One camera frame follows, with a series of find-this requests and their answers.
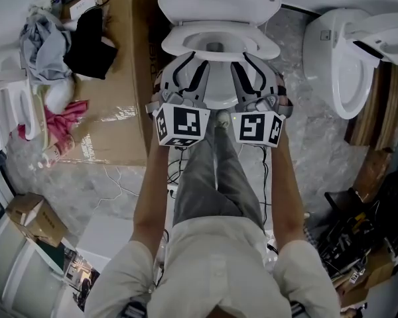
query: marble floor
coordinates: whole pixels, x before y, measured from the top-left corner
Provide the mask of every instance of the marble floor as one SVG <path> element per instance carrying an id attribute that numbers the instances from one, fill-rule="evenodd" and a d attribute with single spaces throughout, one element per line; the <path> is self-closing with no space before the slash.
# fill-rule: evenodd
<path id="1" fill-rule="evenodd" d="M 347 121 L 340 119 L 321 100 L 313 97 L 302 70 L 302 38 L 310 17 L 296 11 L 281 9 L 261 29 L 281 48 L 281 55 L 272 60 L 285 76 L 288 96 L 295 109 L 287 121 L 291 155 L 302 200 L 311 218 L 323 215 L 329 205 L 325 191 L 340 191 L 352 185 L 367 148 L 349 146 L 343 137 Z M 234 143 L 239 152 L 241 145 Z M 8 146 L 7 172 L 19 192 L 43 194 L 67 225 L 69 240 L 78 241 L 94 213 L 132 218 L 137 196 L 120 191 L 109 177 L 134 193 L 141 187 L 145 169 L 133 166 L 99 164 L 57 164 L 52 169 L 36 168 L 41 144 L 38 140 L 22 141 L 16 133 Z M 171 151 L 176 160 L 180 151 Z M 245 145 L 239 159 L 252 188 L 263 201 L 263 153 Z M 267 188 L 270 202 L 271 188 Z M 168 198 L 167 227 L 172 218 L 173 200 Z M 271 220 L 266 228 L 272 226 Z"/>

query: shoe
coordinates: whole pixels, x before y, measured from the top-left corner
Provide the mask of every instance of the shoe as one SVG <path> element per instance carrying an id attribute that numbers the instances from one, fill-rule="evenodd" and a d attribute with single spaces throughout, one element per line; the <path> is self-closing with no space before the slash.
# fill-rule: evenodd
<path id="1" fill-rule="evenodd" d="M 215 127 L 221 127 L 226 130 L 230 126 L 231 121 L 230 112 L 226 109 L 220 109 L 216 114 Z"/>

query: person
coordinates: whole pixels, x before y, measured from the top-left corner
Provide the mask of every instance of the person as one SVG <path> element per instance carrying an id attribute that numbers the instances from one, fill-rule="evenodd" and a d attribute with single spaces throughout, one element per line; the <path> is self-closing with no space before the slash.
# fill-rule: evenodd
<path id="1" fill-rule="evenodd" d="M 165 226 L 169 150 L 159 146 L 154 130 L 133 235 L 92 288 L 86 317 L 284 318 L 292 316 L 293 302 L 311 317 L 340 316 L 332 282 L 304 237 L 284 127 L 278 147 L 271 149 L 271 212 L 279 255 L 270 274 L 263 262 L 267 240 L 259 200 L 227 134 L 230 120 L 225 110 L 212 113 L 204 140 L 190 149 L 176 193 L 165 271 L 148 295 Z"/>

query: white cloth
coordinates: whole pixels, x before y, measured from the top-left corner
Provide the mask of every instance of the white cloth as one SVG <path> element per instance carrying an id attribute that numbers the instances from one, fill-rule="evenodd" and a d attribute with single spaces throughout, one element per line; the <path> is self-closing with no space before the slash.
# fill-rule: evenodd
<path id="1" fill-rule="evenodd" d="M 243 217 L 202 217 L 174 226 L 165 272 L 147 306 L 149 318 L 206 317 L 216 305 L 235 317 L 291 317 L 290 301 L 311 317 L 340 316 L 338 296 L 317 251 L 305 241 L 282 248 L 273 275 L 263 265 L 265 236 Z M 129 242 L 90 292 L 86 317 L 117 317 L 153 281 L 150 251 Z"/>

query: gray pants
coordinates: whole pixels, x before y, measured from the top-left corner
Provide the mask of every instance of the gray pants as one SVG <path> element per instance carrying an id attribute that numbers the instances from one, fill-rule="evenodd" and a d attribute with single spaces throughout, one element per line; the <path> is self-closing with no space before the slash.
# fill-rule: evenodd
<path id="1" fill-rule="evenodd" d="M 215 183 L 214 149 L 218 189 Z M 211 113 L 204 140 L 190 149 L 190 158 L 178 186 L 173 225 L 187 219 L 213 215 L 247 217 L 264 229 L 257 196 L 226 130 L 214 127 L 214 115 Z"/>

